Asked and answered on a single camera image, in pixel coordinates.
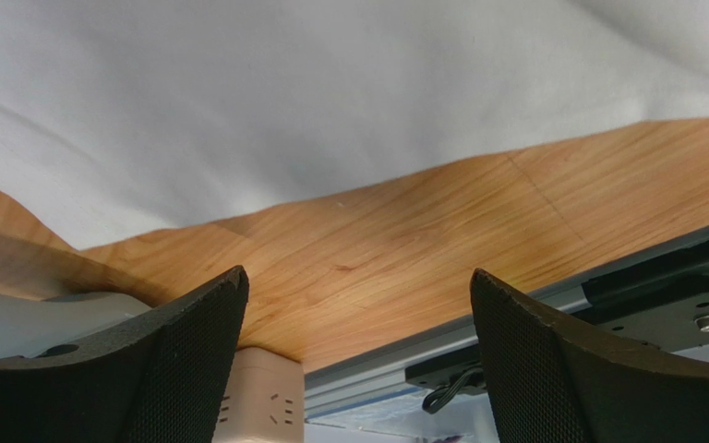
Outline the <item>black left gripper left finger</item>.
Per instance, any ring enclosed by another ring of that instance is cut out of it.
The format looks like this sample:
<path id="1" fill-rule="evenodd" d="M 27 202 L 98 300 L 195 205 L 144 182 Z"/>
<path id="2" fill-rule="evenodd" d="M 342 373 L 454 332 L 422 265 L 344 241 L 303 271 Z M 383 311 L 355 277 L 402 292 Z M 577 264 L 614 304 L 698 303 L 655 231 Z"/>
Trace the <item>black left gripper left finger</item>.
<path id="1" fill-rule="evenodd" d="M 0 359 L 0 442 L 209 442 L 249 295 L 236 266 L 35 357 Z"/>

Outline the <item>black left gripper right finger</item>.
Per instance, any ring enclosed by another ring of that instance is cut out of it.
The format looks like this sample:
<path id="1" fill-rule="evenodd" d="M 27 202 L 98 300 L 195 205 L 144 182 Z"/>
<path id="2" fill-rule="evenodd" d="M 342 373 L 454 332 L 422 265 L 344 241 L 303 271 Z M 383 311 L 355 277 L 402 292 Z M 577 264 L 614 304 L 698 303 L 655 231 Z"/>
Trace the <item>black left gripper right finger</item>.
<path id="1" fill-rule="evenodd" d="M 503 442 L 709 442 L 709 363 L 622 338 L 483 269 L 470 281 Z"/>

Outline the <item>white t-shirt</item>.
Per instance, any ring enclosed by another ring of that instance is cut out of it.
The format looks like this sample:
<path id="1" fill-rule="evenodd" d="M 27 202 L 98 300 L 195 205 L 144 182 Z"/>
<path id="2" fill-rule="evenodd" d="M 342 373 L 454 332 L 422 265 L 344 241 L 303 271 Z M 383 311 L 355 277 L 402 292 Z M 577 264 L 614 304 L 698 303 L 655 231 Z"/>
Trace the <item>white t-shirt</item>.
<path id="1" fill-rule="evenodd" d="M 0 1 L 0 191 L 76 249 L 709 116 L 709 1 Z"/>

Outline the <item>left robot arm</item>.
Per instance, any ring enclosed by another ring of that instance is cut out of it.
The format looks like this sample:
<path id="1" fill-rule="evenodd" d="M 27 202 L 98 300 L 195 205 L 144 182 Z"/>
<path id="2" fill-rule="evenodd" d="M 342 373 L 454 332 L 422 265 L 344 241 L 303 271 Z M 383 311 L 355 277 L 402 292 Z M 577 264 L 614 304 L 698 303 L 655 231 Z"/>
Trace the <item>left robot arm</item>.
<path id="1" fill-rule="evenodd" d="M 478 269 L 481 372 L 503 442 L 709 442 L 709 363 L 604 332 Z M 0 442 L 210 442 L 233 400 L 241 267 L 149 308 L 0 294 Z"/>

